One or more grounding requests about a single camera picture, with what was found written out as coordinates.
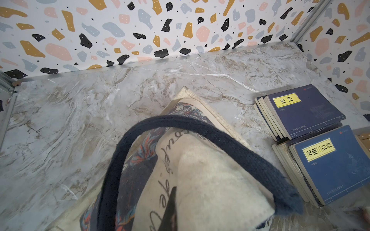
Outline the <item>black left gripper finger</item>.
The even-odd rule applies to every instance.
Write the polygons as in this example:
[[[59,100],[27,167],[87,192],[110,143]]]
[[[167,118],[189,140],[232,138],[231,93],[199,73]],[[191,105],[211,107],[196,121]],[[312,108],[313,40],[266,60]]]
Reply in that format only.
[[[177,231],[176,191],[173,187],[158,231]]]

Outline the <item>beige canvas floral tote bag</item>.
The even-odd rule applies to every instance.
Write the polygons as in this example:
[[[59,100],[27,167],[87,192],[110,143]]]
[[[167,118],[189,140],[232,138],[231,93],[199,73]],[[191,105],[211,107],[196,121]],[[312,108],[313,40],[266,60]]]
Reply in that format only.
[[[178,231],[253,231],[303,213],[298,190],[183,87],[129,129],[102,183],[50,231],[158,231],[173,187]]]

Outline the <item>blue Little Prince book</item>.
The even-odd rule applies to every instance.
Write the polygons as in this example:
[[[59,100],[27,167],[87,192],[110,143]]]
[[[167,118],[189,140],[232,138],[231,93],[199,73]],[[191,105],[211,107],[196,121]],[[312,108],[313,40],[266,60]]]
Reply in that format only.
[[[277,142],[293,140],[346,119],[312,84],[257,97],[253,107]]]

